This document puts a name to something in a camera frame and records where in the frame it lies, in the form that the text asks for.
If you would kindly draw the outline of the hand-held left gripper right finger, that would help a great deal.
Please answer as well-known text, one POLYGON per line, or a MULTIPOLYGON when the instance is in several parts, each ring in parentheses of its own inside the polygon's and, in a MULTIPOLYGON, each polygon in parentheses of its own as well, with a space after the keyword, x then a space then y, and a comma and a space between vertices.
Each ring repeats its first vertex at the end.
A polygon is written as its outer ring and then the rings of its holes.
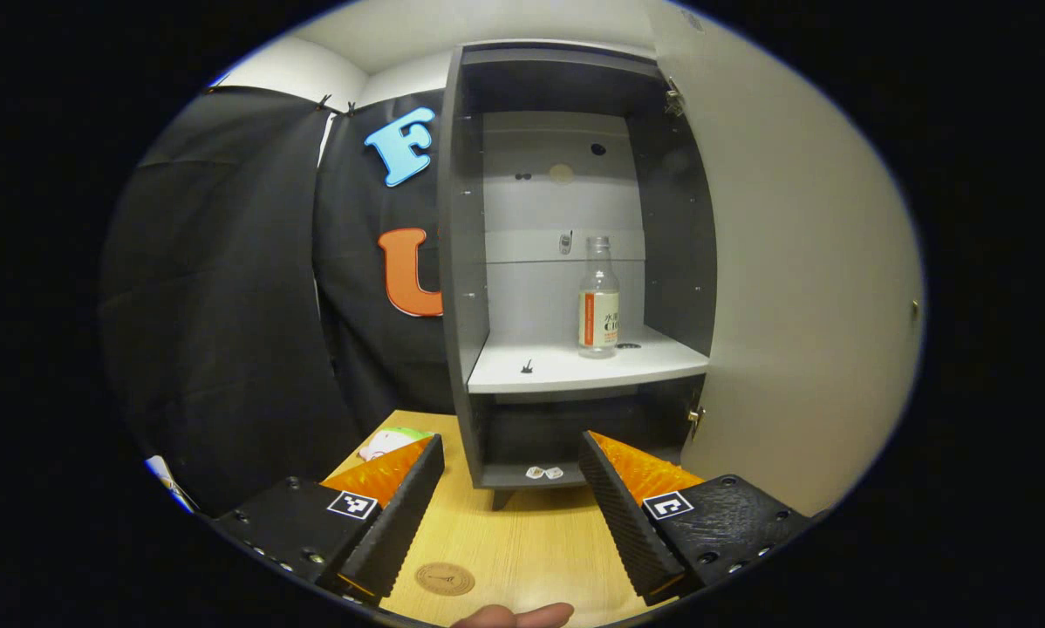
POLYGON ((579 467, 649 605, 717 588, 812 525, 737 474, 702 480, 601 433, 582 433, 579 467))

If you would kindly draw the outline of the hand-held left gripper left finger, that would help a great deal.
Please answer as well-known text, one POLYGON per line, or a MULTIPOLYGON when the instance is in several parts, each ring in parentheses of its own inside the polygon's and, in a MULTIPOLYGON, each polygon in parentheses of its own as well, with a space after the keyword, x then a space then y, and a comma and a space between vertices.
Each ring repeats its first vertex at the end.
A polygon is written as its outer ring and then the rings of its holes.
POLYGON ((379 604, 391 596, 444 472, 438 434, 324 482, 287 476, 213 520, 289 577, 379 604))

